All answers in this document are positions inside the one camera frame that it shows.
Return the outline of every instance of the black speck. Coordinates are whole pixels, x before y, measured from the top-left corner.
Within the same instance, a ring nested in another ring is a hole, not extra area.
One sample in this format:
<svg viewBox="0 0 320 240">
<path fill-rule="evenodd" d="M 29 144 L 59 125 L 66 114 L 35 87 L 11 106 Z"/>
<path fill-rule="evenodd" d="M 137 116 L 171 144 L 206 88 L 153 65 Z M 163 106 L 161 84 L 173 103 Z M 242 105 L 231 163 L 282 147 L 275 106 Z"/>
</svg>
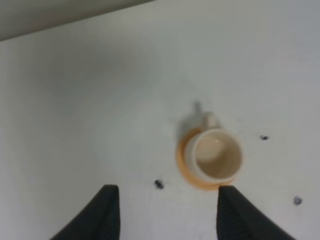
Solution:
<svg viewBox="0 0 320 240">
<path fill-rule="evenodd" d="M 261 136 L 260 136 L 260 139 L 265 141 L 265 140 L 268 140 L 269 137 L 268 137 L 268 136 L 261 135 Z"/>
<path fill-rule="evenodd" d="M 165 188 L 164 183 L 162 182 L 162 180 L 159 180 L 159 179 L 154 181 L 154 185 L 157 189 L 164 189 Z"/>
<path fill-rule="evenodd" d="M 296 206 L 302 204 L 302 202 L 303 202 L 303 200 L 302 200 L 301 197 L 295 196 L 295 197 L 293 198 L 293 204 L 296 205 Z"/>
</svg>

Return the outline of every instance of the cup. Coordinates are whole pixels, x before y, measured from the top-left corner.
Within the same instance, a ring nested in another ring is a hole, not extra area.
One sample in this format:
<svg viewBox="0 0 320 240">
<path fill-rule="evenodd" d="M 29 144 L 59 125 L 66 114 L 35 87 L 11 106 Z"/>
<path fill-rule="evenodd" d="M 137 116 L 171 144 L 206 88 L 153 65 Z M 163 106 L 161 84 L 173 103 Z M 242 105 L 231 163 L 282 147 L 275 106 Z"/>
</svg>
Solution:
<svg viewBox="0 0 320 240">
<path fill-rule="evenodd" d="M 243 165 L 238 141 L 219 127 L 212 113 L 204 116 L 202 132 L 187 143 L 184 158 L 195 177 L 212 184 L 233 180 Z"/>
</svg>

